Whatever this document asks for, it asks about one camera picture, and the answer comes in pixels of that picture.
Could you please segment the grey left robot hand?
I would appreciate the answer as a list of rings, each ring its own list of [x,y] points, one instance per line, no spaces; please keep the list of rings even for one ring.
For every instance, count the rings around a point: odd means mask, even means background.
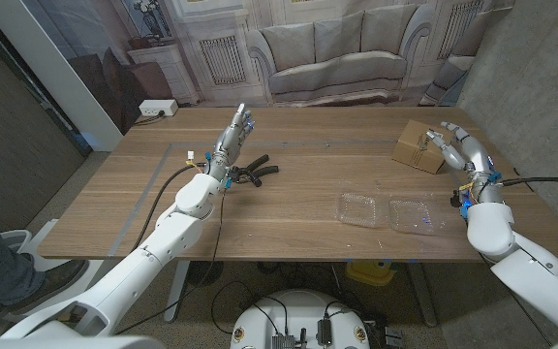
[[[254,125],[252,113],[245,109],[244,103],[241,103],[233,116],[232,123],[217,138],[204,173],[222,181],[238,158],[241,147],[253,131]]]

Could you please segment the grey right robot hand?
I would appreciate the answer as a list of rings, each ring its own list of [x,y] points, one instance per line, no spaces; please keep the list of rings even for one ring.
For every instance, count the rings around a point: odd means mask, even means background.
[[[441,125],[452,132],[453,139],[459,145],[460,150],[457,150],[451,143],[446,143],[441,133],[428,130],[425,135],[441,149],[442,156],[448,165],[466,173],[473,183],[473,199],[478,204],[502,204],[504,200],[501,189],[494,178],[496,171],[485,147],[462,127],[446,121]]]

